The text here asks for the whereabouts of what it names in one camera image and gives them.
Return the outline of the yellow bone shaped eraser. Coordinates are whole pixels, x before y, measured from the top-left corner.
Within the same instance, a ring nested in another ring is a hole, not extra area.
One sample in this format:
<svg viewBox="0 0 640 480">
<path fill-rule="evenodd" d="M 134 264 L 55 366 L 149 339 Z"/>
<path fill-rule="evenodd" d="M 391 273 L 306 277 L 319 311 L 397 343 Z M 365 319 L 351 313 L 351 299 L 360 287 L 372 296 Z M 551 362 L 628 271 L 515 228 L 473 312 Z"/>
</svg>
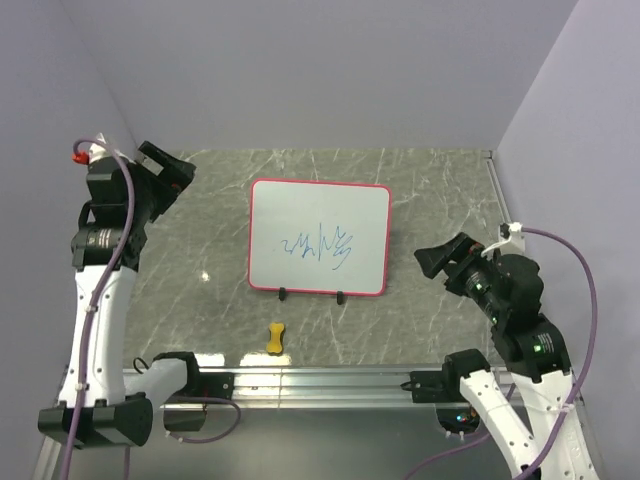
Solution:
<svg viewBox="0 0 640 480">
<path fill-rule="evenodd" d="M 279 356 L 284 351 L 283 338 L 286 327 L 281 322 L 273 322 L 269 324 L 269 339 L 266 345 L 266 352 L 271 356 Z"/>
</svg>

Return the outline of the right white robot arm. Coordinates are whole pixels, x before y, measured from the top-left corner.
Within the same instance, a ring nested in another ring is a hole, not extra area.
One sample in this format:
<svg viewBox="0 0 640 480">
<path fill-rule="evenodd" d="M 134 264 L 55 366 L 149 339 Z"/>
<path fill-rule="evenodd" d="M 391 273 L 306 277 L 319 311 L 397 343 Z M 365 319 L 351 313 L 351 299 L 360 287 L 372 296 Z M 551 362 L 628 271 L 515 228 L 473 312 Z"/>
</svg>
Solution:
<svg viewBox="0 0 640 480">
<path fill-rule="evenodd" d="M 522 420 L 476 349 L 446 356 L 441 386 L 479 415 L 514 479 L 595 479 L 576 410 L 587 373 L 575 373 L 560 330 L 542 313 L 540 266 L 524 254 L 527 229 L 501 227 L 499 242 L 484 246 L 465 233 L 415 251 L 429 279 L 443 273 L 445 289 L 472 300 L 491 323 L 495 349 L 528 415 Z"/>
</svg>

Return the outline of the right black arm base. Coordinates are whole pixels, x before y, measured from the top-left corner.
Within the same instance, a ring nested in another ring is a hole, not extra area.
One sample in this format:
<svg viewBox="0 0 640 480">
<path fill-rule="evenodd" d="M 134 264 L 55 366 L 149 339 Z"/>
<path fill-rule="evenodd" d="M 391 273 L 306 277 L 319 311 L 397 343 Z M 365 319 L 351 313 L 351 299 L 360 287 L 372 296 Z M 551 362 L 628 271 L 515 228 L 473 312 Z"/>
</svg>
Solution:
<svg viewBox="0 0 640 480">
<path fill-rule="evenodd" d="M 466 436 L 477 432 L 479 415 L 459 393 L 447 389 L 441 371 L 411 371 L 400 388 L 411 394 L 414 404 L 434 404 L 437 421 L 446 433 Z"/>
</svg>

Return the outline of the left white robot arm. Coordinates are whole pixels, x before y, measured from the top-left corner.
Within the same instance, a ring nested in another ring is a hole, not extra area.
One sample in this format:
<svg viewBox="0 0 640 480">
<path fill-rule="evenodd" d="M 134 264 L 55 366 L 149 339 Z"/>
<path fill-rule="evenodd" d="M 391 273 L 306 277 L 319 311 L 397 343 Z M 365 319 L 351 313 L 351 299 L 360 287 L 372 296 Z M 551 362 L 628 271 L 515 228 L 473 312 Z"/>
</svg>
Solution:
<svg viewBox="0 0 640 480">
<path fill-rule="evenodd" d="M 77 310 L 70 362 L 55 404 L 40 411 L 37 426 L 45 436 L 78 449 L 142 446 L 155 412 L 167 400 L 190 402 L 202 390 L 191 352 L 161 353 L 133 380 L 125 379 L 122 367 L 145 227 L 173 205 L 196 168 L 149 141 L 138 150 L 159 165 L 157 173 L 110 152 L 103 141 L 91 145 L 72 156 L 87 168 L 91 197 L 71 242 Z"/>
</svg>

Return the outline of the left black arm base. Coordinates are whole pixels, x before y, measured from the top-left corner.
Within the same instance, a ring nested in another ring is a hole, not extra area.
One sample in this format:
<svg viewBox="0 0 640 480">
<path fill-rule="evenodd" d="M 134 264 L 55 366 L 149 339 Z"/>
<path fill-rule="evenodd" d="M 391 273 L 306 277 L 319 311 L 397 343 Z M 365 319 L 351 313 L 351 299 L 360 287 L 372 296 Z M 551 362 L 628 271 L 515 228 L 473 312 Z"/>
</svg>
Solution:
<svg viewBox="0 0 640 480">
<path fill-rule="evenodd" d="M 229 372 L 201 373 L 196 386 L 174 394 L 163 407 L 163 425 L 170 434 L 196 433 L 218 407 L 232 412 L 232 427 L 241 419 L 240 407 L 233 400 L 235 375 Z"/>
</svg>

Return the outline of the pink framed whiteboard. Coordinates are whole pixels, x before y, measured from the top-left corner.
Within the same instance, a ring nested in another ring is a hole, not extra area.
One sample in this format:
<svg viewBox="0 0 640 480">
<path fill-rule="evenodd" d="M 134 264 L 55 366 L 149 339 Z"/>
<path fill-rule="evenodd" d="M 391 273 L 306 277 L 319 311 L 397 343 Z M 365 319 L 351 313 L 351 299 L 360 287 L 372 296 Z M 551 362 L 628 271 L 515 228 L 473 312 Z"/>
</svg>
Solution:
<svg viewBox="0 0 640 480">
<path fill-rule="evenodd" d="M 252 288 L 369 297 L 385 291 L 388 187 L 262 178 L 251 186 L 249 205 Z"/>
</svg>

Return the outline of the aluminium mounting rail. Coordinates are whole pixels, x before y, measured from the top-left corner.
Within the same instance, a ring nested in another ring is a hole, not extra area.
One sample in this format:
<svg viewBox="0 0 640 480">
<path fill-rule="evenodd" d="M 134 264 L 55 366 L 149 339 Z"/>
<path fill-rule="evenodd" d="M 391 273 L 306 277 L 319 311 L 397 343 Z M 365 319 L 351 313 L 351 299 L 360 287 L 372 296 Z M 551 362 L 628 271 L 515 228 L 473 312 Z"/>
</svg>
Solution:
<svg viewBox="0 0 640 480">
<path fill-rule="evenodd" d="M 400 385 L 411 371 L 441 368 L 402 366 L 365 367 L 202 367 L 205 372 L 229 372 L 235 375 L 233 400 L 240 410 L 248 408 L 365 408 L 377 404 L 397 407 L 414 404 L 409 392 Z M 528 415 L 518 392 L 510 389 L 512 379 L 504 368 L 492 367 L 502 392 L 522 420 Z M 144 372 L 125 371 L 126 380 Z"/>
</svg>

